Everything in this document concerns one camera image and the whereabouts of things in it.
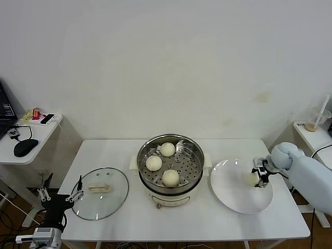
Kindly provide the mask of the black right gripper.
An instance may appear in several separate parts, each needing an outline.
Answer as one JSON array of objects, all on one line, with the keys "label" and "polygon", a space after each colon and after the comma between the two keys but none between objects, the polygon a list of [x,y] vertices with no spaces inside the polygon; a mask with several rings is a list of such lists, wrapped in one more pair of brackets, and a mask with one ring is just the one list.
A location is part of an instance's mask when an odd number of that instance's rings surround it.
[{"label": "black right gripper", "polygon": [[256,173],[259,175],[259,181],[255,187],[266,187],[269,184],[269,172],[265,167],[252,168],[251,173]]}]

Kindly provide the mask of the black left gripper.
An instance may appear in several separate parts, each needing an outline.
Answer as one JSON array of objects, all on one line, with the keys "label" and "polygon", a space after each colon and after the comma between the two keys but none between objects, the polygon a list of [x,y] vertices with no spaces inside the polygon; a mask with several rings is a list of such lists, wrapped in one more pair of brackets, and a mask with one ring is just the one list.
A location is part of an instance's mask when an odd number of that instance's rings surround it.
[{"label": "black left gripper", "polygon": [[73,202],[84,195],[82,189],[82,176],[79,177],[77,182],[76,191],[71,195],[52,195],[48,193],[48,188],[52,180],[53,173],[44,181],[43,186],[37,189],[41,199],[41,205],[46,210],[45,220],[41,224],[42,228],[65,228],[67,218],[65,211],[73,207]]}]

